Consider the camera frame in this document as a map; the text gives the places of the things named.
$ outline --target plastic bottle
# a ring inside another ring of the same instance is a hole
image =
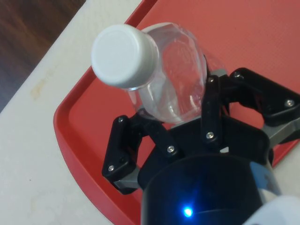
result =
[[[201,114],[206,60],[193,35],[174,23],[142,31],[108,27],[96,38],[91,61],[96,76],[127,90],[144,117],[178,124]]]

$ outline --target bottle cap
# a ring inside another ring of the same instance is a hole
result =
[[[104,29],[91,52],[96,76],[108,85],[123,89],[145,84],[157,61],[158,49],[151,37],[126,24]]]

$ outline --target table surface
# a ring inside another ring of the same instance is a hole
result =
[[[123,23],[140,0],[87,0],[0,113],[0,223],[111,224],[81,191],[61,155],[57,106],[90,66],[93,40]],[[300,146],[274,169],[282,192],[300,197]]]

